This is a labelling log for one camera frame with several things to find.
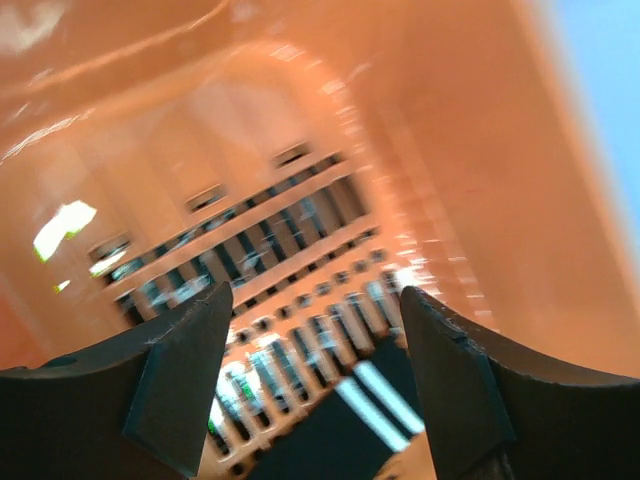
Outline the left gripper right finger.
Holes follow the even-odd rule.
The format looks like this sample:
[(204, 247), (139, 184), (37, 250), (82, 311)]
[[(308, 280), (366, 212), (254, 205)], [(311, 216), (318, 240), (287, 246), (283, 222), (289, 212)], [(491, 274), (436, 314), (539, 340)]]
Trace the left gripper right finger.
[(400, 306), (438, 478), (638, 478), (638, 379), (533, 350), (417, 287)]

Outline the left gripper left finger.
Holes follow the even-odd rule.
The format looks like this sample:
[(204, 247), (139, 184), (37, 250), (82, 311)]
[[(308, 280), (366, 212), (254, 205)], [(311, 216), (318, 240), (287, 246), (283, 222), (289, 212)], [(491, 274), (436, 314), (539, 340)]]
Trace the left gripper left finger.
[(1, 374), (5, 479), (198, 474), (233, 304), (228, 283), (37, 368)]

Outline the orange plastic basket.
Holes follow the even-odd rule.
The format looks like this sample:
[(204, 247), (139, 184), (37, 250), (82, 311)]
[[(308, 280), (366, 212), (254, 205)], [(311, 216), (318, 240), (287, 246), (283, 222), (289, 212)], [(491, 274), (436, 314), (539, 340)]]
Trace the orange plastic basket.
[(524, 1), (5, 1), (1, 374), (228, 283), (198, 474), (393, 337), (404, 288), (639, 381), (639, 283)]

